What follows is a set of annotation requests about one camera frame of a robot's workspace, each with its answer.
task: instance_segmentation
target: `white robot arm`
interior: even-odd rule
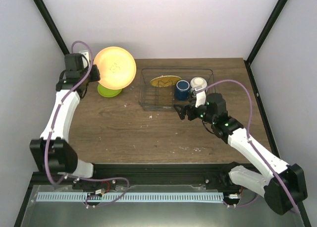
[[[205,126],[210,133],[221,138],[225,143],[243,154],[259,171],[259,173],[250,171],[237,164],[227,173],[228,178],[225,178],[228,179],[231,184],[243,186],[264,197],[271,209],[278,214],[282,215],[292,208],[292,204],[280,185],[280,182],[273,175],[268,165],[265,164],[263,159],[254,150],[250,144],[251,141],[263,158],[270,164],[272,169],[281,177],[296,204],[307,198],[303,170],[297,164],[290,166],[269,152],[252,136],[250,136],[250,140],[248,140],[247,131],[243,125],[236,119],[228,116],[226,102],[220,93],[200,95],[196,101],[185,106],[175,105],[174,108],[181,119],[184,119],[185,116],[188,116],[189,120],[200,118],[204,126],[207,123],[210,124],[212,132]]]
[[[33,139],[30,150],[39,171],[45,171],[49,167],[52,173],[70,174],[78,177],[90,178],[93,175],[93,164],[78,159],[76,152],[68,143],[70,124],[76,107],[84,97],[89,82],[99,81],[100,75],[97,66],[93,65],[90,74],[85,81],[70,92],[70,90],[83,79],[89,66],[88,51],[81,51],[65,56],[66,70],[61,73],[56,85],[55,105],[49,122],[39,139]],[[61,104],[62,98],[69,93]],[[49,140],[48,161],[45,162],[45,146]]]

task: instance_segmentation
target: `blue mug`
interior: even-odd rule
[[[188,93],[190,90],[190,84],[188,81],[180,80],[176,83],[175,98],[179,101],[185,101],[188,99]]]

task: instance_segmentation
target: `dish rack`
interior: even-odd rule
[[[139,104],[144,110],[173,111],[174,105],[187,104],[188,101],[178,101],[174,98],[175,85],[168,87],[154,87],[150,81],[160,76],[179,76],[190,82],[194,77],[202,77],[207,84],[214,83],[213,71],[209,68],[173,68],[149,67],[141,71]],[[215,87],[208,89],[207,94],[215,92]]]

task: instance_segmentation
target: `white wall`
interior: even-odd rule
[[[32,0],[0,0],[0,226],[14,225],[49,119],[63,55]]]
[[[277,0],[44,0],[66,44],[135,58],[247,58]]]
[[[317,0],[289,0],[252,64],[281,157],[305,171],[317,226]]]

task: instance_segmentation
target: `wooden surface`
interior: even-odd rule
[[[247,162],[235,149],[205,131],[199,119],[181,121],[176,112],[144,111],[138,104],[140,72],[151,66],[212,68],[215,81],[242,82],[253,99],[251,134],[269,149],[241,58],[137,59],[136,63],[135,80],[114,98],[100,96],[97,82],[89,85],[86,97],[76,109],[69,134],[70,145],[80,159],[92,163]],[[226,100],[229,115],[246,126],[249,102],[244,90],[234,83],[216,88]]]

